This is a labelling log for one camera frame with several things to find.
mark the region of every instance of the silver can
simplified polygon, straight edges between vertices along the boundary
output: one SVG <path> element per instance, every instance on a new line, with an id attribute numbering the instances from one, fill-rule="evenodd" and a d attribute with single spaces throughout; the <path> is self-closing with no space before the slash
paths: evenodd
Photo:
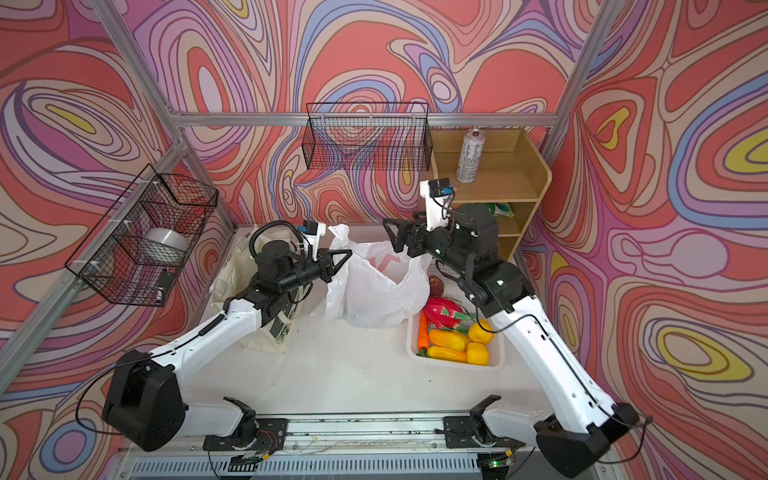
<path id="1" fill-rule="evenodd" d="M 482 146 L 485 143 L 485 134 L 478 128 L 470 128 L 464 135 L 464 145 L 462 145 L 462 154 L 458 157 L 458 170 L 456 171 L 456 180 L 468 184 L 475 181 L 475 174 L 478 173 L 480 165 L 480 155 L 482 155 Z"/>

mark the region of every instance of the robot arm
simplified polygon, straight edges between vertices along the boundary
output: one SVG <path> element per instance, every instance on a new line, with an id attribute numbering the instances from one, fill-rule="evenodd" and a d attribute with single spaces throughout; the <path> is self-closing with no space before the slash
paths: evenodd
<path id="1" fill-rule="evenodd" d="M 300 255 L 282 240 L 267 243 L 253 258 L 259 269 L 248 287 L 228 299 L 217 315 L 149 353 L 125 353 L 114 370 L 104 421 L 147 452 L 176 436 L 199 435 L 227 437 L 234 448 L 246 448 L 256 437 L 252 409 L 228 397 L 229 404 L 188 405 L 180 390 L 212 358 L 299 301 L 292 294 L 300 287 L 318 278 L 330 282 L 352 256 L 351 250 L 317 247 L 325 224 L 305 222 L 303 231 L 296 231 Z M 258 234 L 251 237 L 251 246 Z M 334 263 L 337 255 L 344 257 Z"/>
<path id="2" fill-rule="evenodd" d="M 448 179 L 420 185 L 425 214 L 414 221 L 385 219 L 392 246 L 417 257 L 429 253 L 459 274 L 456 282 L 520 352 L 545 391 L 554 414 L 536 419 L 491 397 L 482 419 L 491 434 L 538 446 L 563 475 L 573 477 L 597 461 L 636 425 L 637 412 L 616 403 L 589 376 L 557 334 L 533 287 L 513 264 L 498 257 L 498 224 L 483 205 L 449 205 Z"/>

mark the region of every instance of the wooden shelf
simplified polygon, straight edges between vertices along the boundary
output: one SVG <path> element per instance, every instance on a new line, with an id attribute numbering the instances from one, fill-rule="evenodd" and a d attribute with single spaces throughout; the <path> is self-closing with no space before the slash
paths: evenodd
<path id="1" fill-rule="evenodd" d="M 520 226 L 517 219 L 509 217 L 494 217 L 498 221 L 498 235 L 500 237 L 517 237 L 520 235 Z"/>
<path id="2" fill-rule="evenodd" d="M 539 192 L 519 166 L 513 152 L 483 152 L 475 181 L 456 180 L 459 152 L 435 152 L 437 178 L 448 177 L 456 189 L 454 201 L 462 204 L 536 201 Z"/>
<path id="3" fill-rule="evenodd" d="M 549 188 L 552 172 L 522 129 L 484 132 L 475 181 L 464 184 L 456 180 L 464 131 L 432 130 L 432 174 L 450 180 L 456 204 L 509 204 L 515 216 L 496 217 L 498 252 L 509 260 Z"/>

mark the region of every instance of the psychedelic wall pattern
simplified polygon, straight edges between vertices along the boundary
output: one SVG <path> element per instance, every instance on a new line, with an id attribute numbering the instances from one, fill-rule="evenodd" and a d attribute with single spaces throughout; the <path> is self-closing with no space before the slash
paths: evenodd
<path id="1" fill-rule="evenodd" d="M 1 348 L 168 141 L 87 0 L 3 3 L 0 45 Z M 126 349 L 152 348 L 191 326 L 224 237 L 213 218 L 163 309 L 112 306 L 83 290 L 0 396 L 2 480 L 97 477 L 118 440 L 74 423 L 77 397 Z M 82 410 L 99 429 L 108 380 Z"/>
<path id="2" fill-rule="evenodd" d="M 299 127 L 187 127 L 236 223 L 372 223 L 419 210 L 418 171 L 307 170 Z M 543 127 L 529 127 L 534 142 Z"/>
<path id="3" fill-rule="evenodd" d="M 767 65 L 766 2 L 629 1 L 521 246 L 575 355 L 654 417 L 628 478 L 768 477 Z"/>
<path id="4" fill-rule="evenodd" d="M 439 112 L 552 112 L 598 9 L 586 0 L 120 5 L 170 105 L 190 112 L 411 100 Z M 302 137 L 298 127 L 187 129 L 238 223 L 373 222 L 417 208 L 418 173 L 308 172 Z"/>

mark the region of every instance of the wire basket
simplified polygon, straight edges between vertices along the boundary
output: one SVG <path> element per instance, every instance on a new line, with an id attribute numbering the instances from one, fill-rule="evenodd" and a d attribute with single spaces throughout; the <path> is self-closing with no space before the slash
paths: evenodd
<path id="1" fill-rule="evenodd" d="M 307 170 L 426 171 L 432 157 L 425 102 L 306 104 Z"/>
<path id="2" fill-rule="evenodd" d="M 65 266 L 109 303 L 164 306 L 218 197 L 216 188 L 185 175 L 154 172 L 125 217 L 109 220 L 117 226 L 96 252 L 72 260 L 86 237 Z"/>

